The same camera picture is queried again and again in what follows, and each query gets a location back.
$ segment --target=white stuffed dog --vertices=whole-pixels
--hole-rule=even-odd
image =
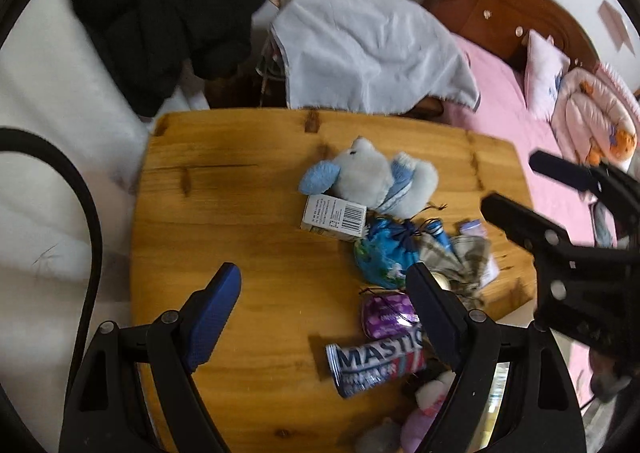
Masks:
[[[318,195],[333,188],[342,199],[405,220],[427,207],[437,186],[438,172],[431,162],[404,152],[388,161],[370,141],[357,138],[334,160],[321,160],[309,168],[298,190]]]

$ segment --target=purple pouch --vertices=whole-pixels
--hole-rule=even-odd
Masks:
[[[406,294],[372,293],[362,300],[362,329],[369,339],[402,334],[416,323],[418,316]]]

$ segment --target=barcode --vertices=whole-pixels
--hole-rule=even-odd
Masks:
[[[365,210],[363,208],[347,204],[344,207],[342,229],[350,229],[351,231],[360,231],[362,229],[362,221],[364,220]]]

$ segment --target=table top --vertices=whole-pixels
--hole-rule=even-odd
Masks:
[[[431,199],[445,227],[480,218],[490,191],[530,206],[513,145],[425,121],[346,112],[230,109],[176,112],[150,138],[131,250],[134,324],[180,308],[224,261],[242,292],[209,363],[193,378],[234,453],[352,451],[383,417],[412,409],[399,381],[341,399],[324,347],[362,344],[363,277],[353,244],[299,229],[308,166],[364,136],[388,157],[404,150],[440,174]],[[530,300],[530,256],[489,226],[500,276],[482,294],[494,319]],[[149,408],[170,448],[148,372]]]

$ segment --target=white box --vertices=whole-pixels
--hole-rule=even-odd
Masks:
[[[346,242],[362,238],[367,208],[329,195],[309,195],[300,229]]]

